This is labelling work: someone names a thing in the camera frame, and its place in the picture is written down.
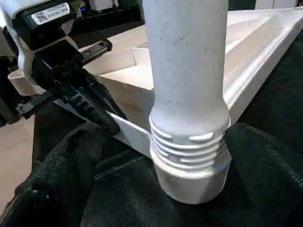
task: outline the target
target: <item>white plastic housing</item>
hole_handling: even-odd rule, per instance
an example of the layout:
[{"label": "white plastic housing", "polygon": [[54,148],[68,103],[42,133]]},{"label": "white plastic housing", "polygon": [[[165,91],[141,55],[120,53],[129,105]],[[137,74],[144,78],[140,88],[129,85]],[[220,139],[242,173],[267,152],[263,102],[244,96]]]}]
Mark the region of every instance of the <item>white plastic housing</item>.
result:
[{"label": "white plastic housing", "polygon": [[51,0],[1,0],[1,6],[11,19],[15,19],[16,15],[31,7],[46,3]]},{"label": "white plastic housing", "polygon": [[143,1],[155,104],[151,157],[163,190],[188,204],[225,184],[231,156],[223,140],[228,0]]}]

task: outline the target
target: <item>white mount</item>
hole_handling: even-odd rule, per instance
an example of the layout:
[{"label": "white mount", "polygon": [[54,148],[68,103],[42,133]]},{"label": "white mount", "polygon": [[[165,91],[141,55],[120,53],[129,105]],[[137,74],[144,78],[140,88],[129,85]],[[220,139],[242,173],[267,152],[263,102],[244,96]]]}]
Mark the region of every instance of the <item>white mount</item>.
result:
[{"label": "white mount", "polygon": [[230,117],[222,92],[228,0],[148,0],[143,8],[158,180],[180,202],[210,201],[223,189],[231,161],[223,139]]}]

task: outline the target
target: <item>beige floor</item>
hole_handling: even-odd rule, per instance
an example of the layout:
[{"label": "beige floor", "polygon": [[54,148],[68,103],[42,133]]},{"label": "beige floor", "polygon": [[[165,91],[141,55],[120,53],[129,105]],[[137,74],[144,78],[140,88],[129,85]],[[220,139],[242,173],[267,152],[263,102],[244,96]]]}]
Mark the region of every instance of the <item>beige floor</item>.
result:
[{"label": "beige floor", "polygon": [[34,118],[0,128],[0,214],[30,173]]}]

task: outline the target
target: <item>barcode label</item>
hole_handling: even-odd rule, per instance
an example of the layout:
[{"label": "barcode label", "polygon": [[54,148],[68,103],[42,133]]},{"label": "barcode label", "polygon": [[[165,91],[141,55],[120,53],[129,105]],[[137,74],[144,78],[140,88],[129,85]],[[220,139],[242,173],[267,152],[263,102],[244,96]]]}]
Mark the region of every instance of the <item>barcode label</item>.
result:
[{"label": "barcode label", "polygon": [[62,3],[60,5],[45,9],[43,11],[32,14],[32,19],[37,25],[45,24],[49,21],[60,18],[70,13],[70,6],[68,3]]}]

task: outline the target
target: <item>white tray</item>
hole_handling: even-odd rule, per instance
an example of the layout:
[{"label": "white tray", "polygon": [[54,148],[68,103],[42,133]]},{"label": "white tray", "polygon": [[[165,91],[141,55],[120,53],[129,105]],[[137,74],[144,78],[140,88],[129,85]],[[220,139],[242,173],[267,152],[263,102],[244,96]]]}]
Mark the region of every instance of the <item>white tray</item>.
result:
[{"label": "white tray", "polygon": [[[303,28],[303,8],[230,11],[223,96],[231,124],[237,122],[261,85]],[[111,92],[129,122],[112,116],[118,138],[149,155],[149,114],[154,92],[144,26],[110,38],[113,51],[86,66]]]}]

